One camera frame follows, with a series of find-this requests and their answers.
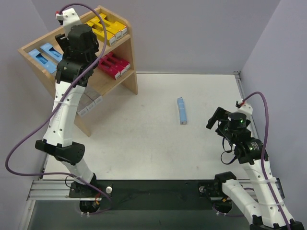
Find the yellow toothpaste box front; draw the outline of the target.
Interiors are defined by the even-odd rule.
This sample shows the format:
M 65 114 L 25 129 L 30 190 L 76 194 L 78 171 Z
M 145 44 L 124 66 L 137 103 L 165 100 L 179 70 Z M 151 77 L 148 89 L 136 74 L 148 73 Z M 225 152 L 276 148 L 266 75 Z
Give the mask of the yellow toothpaste box front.
M 114 29 L 117 29 L 118 31 L 120 31 L 122 33 L 122 36 L 125 36 L 127 33 L 128 33 L 128 29 L 127 27 L 118 22 L 118 21 L 114 21 L 114 22 L 111 22 L 108 18 L 107 18 L 107 15 L 103 14 L 103 13 L 100 13 L 99 14 L 100 17 L 103 19 L 104 23 L 105 24 L 109 24 L 110 26 L 112 26 Z

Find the pink toothpaste box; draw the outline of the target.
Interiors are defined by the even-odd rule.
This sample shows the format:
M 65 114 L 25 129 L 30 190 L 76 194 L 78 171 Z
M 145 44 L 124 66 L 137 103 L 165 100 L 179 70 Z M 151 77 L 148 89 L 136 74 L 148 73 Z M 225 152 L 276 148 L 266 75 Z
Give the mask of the pink toothpaste box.
M 131 68 L 131 64 L 127 60 L 119 57 L 114 52 L 109 52 L 106 56 L 108 57 L 107 60 L 109 60 L 114 64 L 121 65 L 122 67 L 125 68 L 125 70 L 129 70 Z
M 121 73 L 116 68 L 112 67 L 111 64 L 102 59 L 98 62 L 98 68 L 115 80 L 121 76 Z
M 127 72 L 127 70 L 125 70 L 125 68 L 122 67 L 121 65 L 114 64 L 114 63 L 110 62 L 109 60 L 107 60 L 107 59 L 108 59 L 107 56 L 104 56 L 104 57 L 102 57 L 101 59 L 104 60 L 104 61 L 106 61 L 106 62 L 108 62 L 109 64 L 111 64 L 112 67 L 116 68 L 116 69 L 121 73 L 121 76 L 122 76 L 124 73 Z

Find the silver toothpaste box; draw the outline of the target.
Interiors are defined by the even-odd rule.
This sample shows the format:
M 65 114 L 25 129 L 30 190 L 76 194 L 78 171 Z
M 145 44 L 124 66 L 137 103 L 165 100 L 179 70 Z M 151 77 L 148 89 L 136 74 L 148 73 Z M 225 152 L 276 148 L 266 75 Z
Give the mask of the silver toothpaste box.
M 84 93 L 94 101 L 95 104 L 99 104 L 102 102 L 103 97 L 100 93 L 98 93 L 95 89 L 92 87 L 86 87 Z
M 81 96 L 80 102 L 88 111 L 91 111 L 95 107 L 95 102 L 85 93 Z
M 81 101 L 79 102 L 77 106 L 77 111 L 76 114 L 80 117 L 85 116 L 88 113 L 88 109 L 86 108 L 86 105 L 82 103 Z

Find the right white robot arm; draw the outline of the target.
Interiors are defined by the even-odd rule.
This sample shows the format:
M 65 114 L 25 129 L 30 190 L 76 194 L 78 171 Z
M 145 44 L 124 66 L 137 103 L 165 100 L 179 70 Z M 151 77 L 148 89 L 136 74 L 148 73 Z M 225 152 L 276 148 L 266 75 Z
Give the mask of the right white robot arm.
M 262 141 L 248 130 L 250 114 L 250 109 L 231 113 L 218 107 L 206 127 L 211 129 L 218 122 L 215 132 L 232 147 L 234 159 L 246 172 L 256 198 L 251 197 L 232 172 L 215 175 L 213 191 L 235 203 L 251 230 L 302 230 L 303 223 L 293 218 L 279 193 Z

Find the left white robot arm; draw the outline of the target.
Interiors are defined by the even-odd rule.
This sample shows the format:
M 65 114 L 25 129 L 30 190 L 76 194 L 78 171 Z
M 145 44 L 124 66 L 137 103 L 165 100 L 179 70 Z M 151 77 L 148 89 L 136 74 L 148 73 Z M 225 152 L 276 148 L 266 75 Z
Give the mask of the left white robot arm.
M 94 61 L 99 44 L 86 24 L 74 25 L 68 35 L 59 34 L 55 39 L 63 50 L 55 76 L 55 114 L 35 148 L 62 162 L 80 184 L 80 191 L 92 197 L 97 192 L 96 176 L 83 158 L 85 146 L 72 140 L 72 129 L 80 99 L 97 66 Z

